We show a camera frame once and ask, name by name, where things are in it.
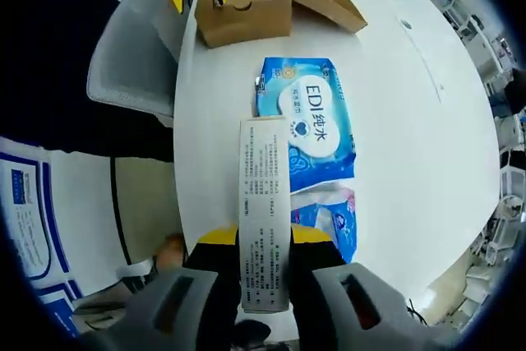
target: desk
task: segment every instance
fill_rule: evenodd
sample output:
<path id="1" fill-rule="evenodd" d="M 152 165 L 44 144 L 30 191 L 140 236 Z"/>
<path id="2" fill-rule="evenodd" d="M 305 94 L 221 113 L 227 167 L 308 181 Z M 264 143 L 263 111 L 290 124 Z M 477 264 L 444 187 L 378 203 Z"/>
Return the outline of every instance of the desk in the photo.
<path id="1" fill-rule="evenodd" d="M 296 7 L 290 37 L 216 49 L 191 10 L 173 128 L 182 229 L 191 251 L 237 222 L 239 122 L 252 116 L 263 59 L 329 58 L 356 143 L 355 260 L 410 296 L 460 257 L 496 207 L 495 125 L 468 52 L 429 0 L 353 2 L 369 23 L 356 35 Z"/>

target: blue package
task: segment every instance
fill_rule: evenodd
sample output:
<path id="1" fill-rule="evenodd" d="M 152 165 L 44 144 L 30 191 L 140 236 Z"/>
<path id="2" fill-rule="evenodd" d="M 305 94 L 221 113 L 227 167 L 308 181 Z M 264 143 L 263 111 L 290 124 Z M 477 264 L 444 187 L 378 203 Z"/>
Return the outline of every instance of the blue package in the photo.
<path id="1" fill-rule="evenodd" d="M 258 115 L 290 121 L 291 192 L 354 177 L 353 134 L 335 67 L 326 58 L 266 58 L 256 88 Z"/>
<path id="2" fill-rule="evenodd" d="M 292 210 L 290 221 L 329 234 L 344 261 L 349 263 L 353 259 L 357 246 L 354 194 L 348 201 L 335 204 L 313 203 Z"/>

